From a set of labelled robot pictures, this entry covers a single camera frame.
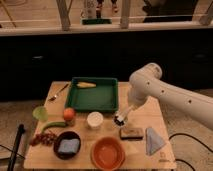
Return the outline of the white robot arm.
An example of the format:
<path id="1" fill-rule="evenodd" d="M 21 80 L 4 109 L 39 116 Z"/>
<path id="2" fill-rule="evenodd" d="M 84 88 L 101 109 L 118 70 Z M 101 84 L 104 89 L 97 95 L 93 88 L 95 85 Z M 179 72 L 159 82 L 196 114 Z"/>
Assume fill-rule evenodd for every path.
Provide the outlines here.
<path id="1" fill-rule="evenodd" d="M 160 80 L 161 76 L 162 69 L 156 63 L 149 63 L 133 72 L 129 78 L 129 105 L 138 108 L 152 96 L 213 130 L 213 98 L 165 83 Z"/>

